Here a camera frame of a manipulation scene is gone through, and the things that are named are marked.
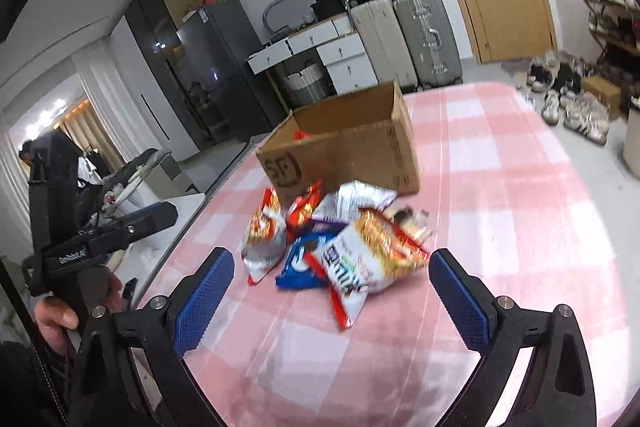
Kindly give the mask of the person's left hand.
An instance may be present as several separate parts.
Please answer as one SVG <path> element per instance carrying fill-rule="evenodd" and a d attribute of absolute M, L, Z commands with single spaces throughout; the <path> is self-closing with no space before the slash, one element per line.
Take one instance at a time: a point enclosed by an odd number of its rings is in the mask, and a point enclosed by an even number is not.
<path fill-rule="evenodd" d="M 111 311 L 122 309 L 122 281 L 113 273 L 108 274 L 108 293 L 104 306 Z M 66 331 L 77 329 L 79 319 L 75 311 L 63 300 L 48 296 L 37 301 L 34 320 L 48 346 L 57 355 L 66 355 Z"/>

